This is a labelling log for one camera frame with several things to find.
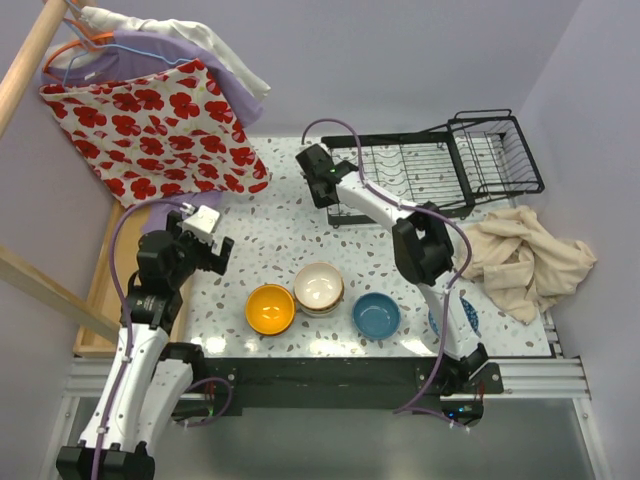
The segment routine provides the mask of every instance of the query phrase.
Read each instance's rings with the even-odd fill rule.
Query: wooden frame
[[[95,5],[93,0],[74,0],[74,3],[80,7]],[[4,135],[27,87],[31,84],[31,78],[66,12],[67,4],[64,0],[47,0],[7,70],[0,84],[0,138]],[[10,283],[80,325],[75,351],[81,355],[111,355],[114,351],[111,342],[116,342],[118,338],[119,313],[113,312],[114,309],[119,310],[119,302],[115,305],[109,304],[113,302],[111,293],[115,292],[112,292],[113,285],[110,282],[108,269],[105,267],[107,254],[105,245],[119,215],[122,215],[122,208],[116,202],[107,225],[102,252],[87,301],[75,296],[9,249],[0,246],[0,280]],[[130,231],[139,231],[140,226],[140,223],[137,223],[137,227],[133,225],[133,230]],[[123,265],[130,265],[132,255],[135,259],[132,251],[135,248],[137,248],[137,238],[131,239],[129,235],[128,241],[123,242],[123,246],[117,249],[116,257],[123,259]],[[123,267],[121,281],[126,273],[125,270],[128,271],[129,268]],[[183,296],[188,298],[188,291],[183,290]],[[182,337],[186,311],[187,308],[181,310],[182,317],[176,322],[175,334],[172,333],[171,336],[173,340],[180,340]]]

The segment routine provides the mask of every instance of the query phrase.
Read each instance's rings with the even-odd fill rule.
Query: floral cloth
[[[124,207],[210,190],[252,194],[270,173],[200,60],[126,82],[40,95]]]

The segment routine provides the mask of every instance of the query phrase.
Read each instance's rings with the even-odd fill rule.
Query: wooden tray
[[[117,324],[120,320],[120,300],[116,294],[116,289],[109,273],[108,250],[109,241],[118,220],[124,213],[124,208],[119,203],[114,203],[111,209],[107,231],[102,242],[102,249],[98,257],[98,263],[91,282],[91,289],[87,297],[90,307],[99,310],[105,317]],[[127,219],[116,244],[116,270],[120,283],[126,286],[129,277],[138,268],[136,263],[136,253],[138,251],[138,240],[142,235],[142,226],[149,218],[149,209],[142,209],[135,212]],[[180,342],[184,336],[184,330],[189,311],[189,297],[191,293],[191,278],[180,290],[184,304],[171,330],[170,341]],[[108,340],[96,335],[84,327],[80,327],[76,342],[73,346],[73,353],[82,357],[112,357],[115,354],[115,345]]]

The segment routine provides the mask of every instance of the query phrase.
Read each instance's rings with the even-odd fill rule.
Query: black wire basket
[[[358,161],[352,136],[322,137],[334,162]],[[540,193],[544,182],[510,109],[462,111],[416,133],[361,135],[364,170],[381,187],[418,204],[435,203],[464,219],[476,205]],[[333,226],[371,223],[344,205],[328,209]]]

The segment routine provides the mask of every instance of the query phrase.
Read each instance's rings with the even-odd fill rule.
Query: speckled tabletop
[[[255,197],[224,195],[218,235],[235,240],[232,258],[224,277],[196,273],[185,338],[202,344],[210,357],[435,355],[438,338],[429,327],[426,303],[396,270],[391,235],[375,225],[334,229],[327,224],[326,211],[313,206],[295,160],[299,138],[254,138],[252,143],[273,182]],[[462,225],[506,206],[502,201],[477,208]],[[455,233],[450,234],[457,243]],[[297,272],[319,261],[341,271],[346,287],[341,305],[322,318],[298,311],[279,336],[255,333],[244,316],[249,294],[265,283],[291,290]],[[376,291],[393,297],[403,318],[391,338],[371,342],[354,328],[351,309],[358,297]],[[482,292],[481,283],[461,280],[456,293],[477,310],[481,341],[490,356],[550,355],[540,318],[525,326],[505,315]]]

